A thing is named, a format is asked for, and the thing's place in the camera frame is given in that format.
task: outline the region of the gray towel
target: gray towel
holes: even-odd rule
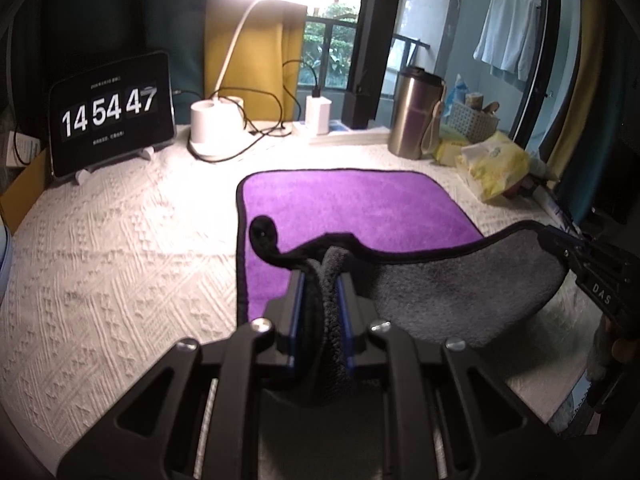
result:
[[[374,301],[381,319],[413,337],[442,343],[458,336],[483,348],[540,311],[566,277],[564,264],[540,248],[537,236],[532,229],[511,230],[455,257],[409,263],[402,262],[403,255],[396,262],[376,263],[345,248],[329,248],[321,266],[313,267],[317,275],[310,276],[321,290],[324,337],[305,394],[298,391],[289,400],[318,405],[356,389],[344,365],[338,321],[337,278],[342,273],[351,274],[359,296]],[[313,308],[312,302],[305,304]]]

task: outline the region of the purple towel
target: purple towel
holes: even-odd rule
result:
[[[260,215],[278,228],[281,252],[325,233],[352,233],[386,252],[452,248],[482,235],[439,184],[409,171],[268,171],[238,186],[238,323],[256,319],[287,290],[290,271],[262,261],[248,239]]]

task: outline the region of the hanging white shirt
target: hanging white shirt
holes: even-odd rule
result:
[[[474,59],[526,81],[536,47],[535,0],[491,0]]]

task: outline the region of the clock display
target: clock display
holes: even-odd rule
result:
[[[97,168],[175,137],[169,58],[125,59],[56,83],[49,97],[55,177]]]
[[[143,114],[158,111],[155,99],[158,86],[155,83],[129,88],[126,92],[114,92],[64,110],[60,116],[62,141],[71,140],[123,120],[135,119]]]

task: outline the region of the thermos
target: thermos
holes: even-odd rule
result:
[[[439,143],[447,85],[441,77],[409,66],[399,74],[389,151],[418,160]]]

